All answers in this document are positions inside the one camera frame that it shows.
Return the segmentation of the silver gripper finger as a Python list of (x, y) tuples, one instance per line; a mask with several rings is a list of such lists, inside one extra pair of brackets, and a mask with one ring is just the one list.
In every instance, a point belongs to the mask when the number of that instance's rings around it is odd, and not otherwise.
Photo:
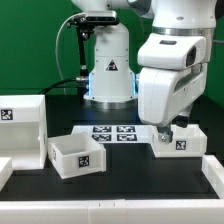
[(162, 142), (171, 143), (173, 139), (173, 131), (170, 126), (159, 127), (158, 133)]

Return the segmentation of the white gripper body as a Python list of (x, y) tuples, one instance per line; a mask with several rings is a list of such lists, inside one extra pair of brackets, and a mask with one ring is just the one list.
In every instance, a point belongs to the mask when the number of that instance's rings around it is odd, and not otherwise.
[(138, 52), (138, 113), (143, 123), (166, 126), (204, 92), (205, 53), (203, 36), (149, 36)]

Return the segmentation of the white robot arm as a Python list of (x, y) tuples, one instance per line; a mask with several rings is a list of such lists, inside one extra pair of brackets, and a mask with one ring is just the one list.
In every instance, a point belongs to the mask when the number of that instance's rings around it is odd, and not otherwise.
[[(71, 0), (95, 33), (94, 68), (87, 100), (122, 103), (138, 97), (142, 123), (172, 140), (170, 123), (204, 92), (216, 26), (217, 0)], [(137, 53), (142, 67), (129, 69), (129, 37), (116, 10), (130, 8), (151, 18), (152, 32)]]

